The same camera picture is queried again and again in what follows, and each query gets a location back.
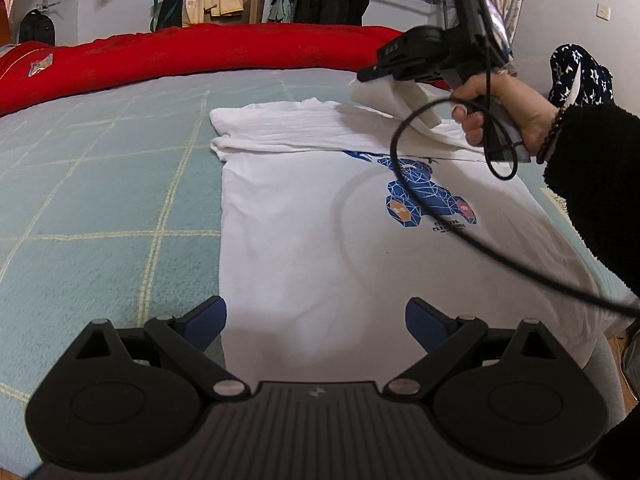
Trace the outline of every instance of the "beaded bracelet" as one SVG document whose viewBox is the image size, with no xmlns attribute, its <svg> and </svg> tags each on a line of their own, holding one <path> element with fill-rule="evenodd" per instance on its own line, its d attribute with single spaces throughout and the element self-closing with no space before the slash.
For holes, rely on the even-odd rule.
<svg viewBox="0 0 640 480">
<path fill-rule="evenodd" d="M 562 129 L 562 118 L 564 118 L 564 113 L 568 109 L 569 109 L 569 105 L 565 103 L 558 110 L 558 113 L 556 114 L 556 118 L 554 119 L 554 123 L 551 126 L 549 133 L 546 134 L 546 139 L 542 142 L 542 146 L 540 146 L 540 150 L 536 155 L 536 162 L 538 164 L 544 163 L 546 159 L 546 154 L 549 152 L 549 149 L 551 149 L 551 146 L 553 145 L 554 140 L 556 140 L 556 137 L 558 136 L 558 132 Z"/>
</svg>

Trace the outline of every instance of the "cardboard box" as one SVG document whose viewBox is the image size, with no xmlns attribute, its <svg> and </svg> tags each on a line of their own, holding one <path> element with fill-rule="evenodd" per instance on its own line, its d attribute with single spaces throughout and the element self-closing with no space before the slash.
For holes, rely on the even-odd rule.
<svg viewBox="0 0 640 480">
<path fill-rule="evenodd" d="M 246 23 L 260 23 L 264 11 L 264 0 L 242 0 L 244 11 L 232 16 L 211 16 L 204 14 L 205 23 L 217 23 L 219 25 L 238 25 Z"/>
</svg>

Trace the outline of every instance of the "wooden floor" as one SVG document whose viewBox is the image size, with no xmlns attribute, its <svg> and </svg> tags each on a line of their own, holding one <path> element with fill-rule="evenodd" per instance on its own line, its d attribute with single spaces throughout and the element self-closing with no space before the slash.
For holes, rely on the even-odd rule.
<svg viewBox="0 0 640 480">
<path fill-rule="evenodd" d="M 622 375 L 622 371 L 620 370 L 622 352 L 626 348 L 627 341 L 628 336 L 625 332 L 609 339 L 609 346 L 611 348 L 611 352 L 613 353 L 613 357 L 616 360 L 616 365 L 618 366 L 618 375 L 620 377 L 620 383 L 622 385 L 622 395 L 625 399 L 625 408 L 626 412 L 628 413 L 636 406 L 636 404 L 638 404 L 638 401 L 631 393 L 631 390 L 626 383 L 626 379 L 624 378 L 624 376 Z M 4 469 L 0 469 L 0 480 L 22 480 L 22 478 L 14 475 L 13 473 L 5 471 Z"/>
</svg>

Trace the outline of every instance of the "black cable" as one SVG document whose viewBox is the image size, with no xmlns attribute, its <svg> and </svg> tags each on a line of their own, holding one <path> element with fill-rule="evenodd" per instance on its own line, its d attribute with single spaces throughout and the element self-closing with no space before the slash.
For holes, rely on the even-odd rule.
<svg viewBox="0 0 640 480">
<path fill-rule="evenodd" d="M 640 317 L 640 310 L 634 307 L 621 304 L 621 303 L 615 303 L 613 301 L 605 300 L 604 298 L 598 298 L 593 294 L 584 292 L 583 290 L 578 290 L 577 288 L 574 288 L 569 285 L 565 285 L 564 283 L 558 282 L 557 280 L 549 276 L 546 276 L 540 272 L 537 272 L 536 270 L 531 269 L 530 267 L 524 264 L 520 264 L 518 262 L 511 260 L 504 254 L 501 254 L 498 251 L 495 251 L 494 249 L 492 249 L 491 247 L 485 245 L 480 240 L 477 240 L 473 236 L 468 235 L 465 232 L 462 232 L 461 230 L 457 229 L 452 224 L 452 222 L 449 222 L 447 219 L 440 216 L 434 208 L 429 206 L 420 196 L 418 196 L 418 194 L 414 191 L 414 189 L 409 185 L 409 183 L 405 179 L 404 174 L 402 174 L 402 168 L 400 167 L 400 163 L 398 161 L 398 142 L 400 140 L 400 137 L 406 130 L 406 128 L 411 124 L 411 122 L 416 117 L 420 116 L 425 111 L 430 110 L 434 106 L 437 106 L 442 103 L 457 103 L 457 104 L 465 105 L 471 110 L 479 109 L 480 111 L 484 112 L 485 117 L 489 117 L 494 122 L 494 124 L 496 124 L 497 127 L 504 132 L 504 127 L 502 126 L 500 121 L 496 120 L 495 116 L 489 111 L 488 108 L 482 105 L 479 105 L 477 102 L 467 101 L 465 99 L 458 99 L 455 97 L 445 97 L 442 99 L 436 99 L 435 101 L 427 103 L 424 106 L 421 106 L 420 108 L 418 108 L 417 110 L 414 110 L 411 113 L 411 115 L 409 115 L 404 121 L 400 123 L 400 125 L 398 126 L 398 129 L 396 130 L 396 132 L 394 133 L 394 136 L 391 139 L 391 145 L 389 147 L 389 156 L 391 158 L 391 165 L 393 167 L 394 173 L 396 174 L 396 178 L 398 179 L 398 182 L 400 182 L 402 188 L 407 192 L 409 197 L 411 197 L 411 199 L 414 200 L 415 203 L 417 203 L 425 213 L 427 213 L 429 216 L 434 218 L 437 222 L 442 222 L 444 225 L 449 227 L 450 231 L 455 236 L 457 236 L 458 238 L 460 238 L 461 240 L 463 240 L 464 242 L 466 242 L 467 244 L 475 248 L 480 253 L 484 254 L 485 256 L 488 256 L 495 262 L 498 262 L 499 264 L 507 267 L 508 269 L 514 270 L 520 275 L 523 275 L 526 278 L 529 278 L 530 280 L 539 283 L 540 285 L 546 286 L 546 288 L 549 288 L 556 292 L 560 292 L 561 294 L 564 294 L 565 296 L 569 296 L 570 298 L 574 298 L 575 300 L 580 300 L 587 304 L 598 306 L 604 310 L 610 310 L 611 312 L 615 312 L 616 314 L 622 314 L 622 316 L 633 317 L 633 318 Z M 515 153 L 514 153 L 514 161 L 516 163 L 517 163 L 517 160 L 518 160 L 517 156 L 515 156 Z"/>
</svg>

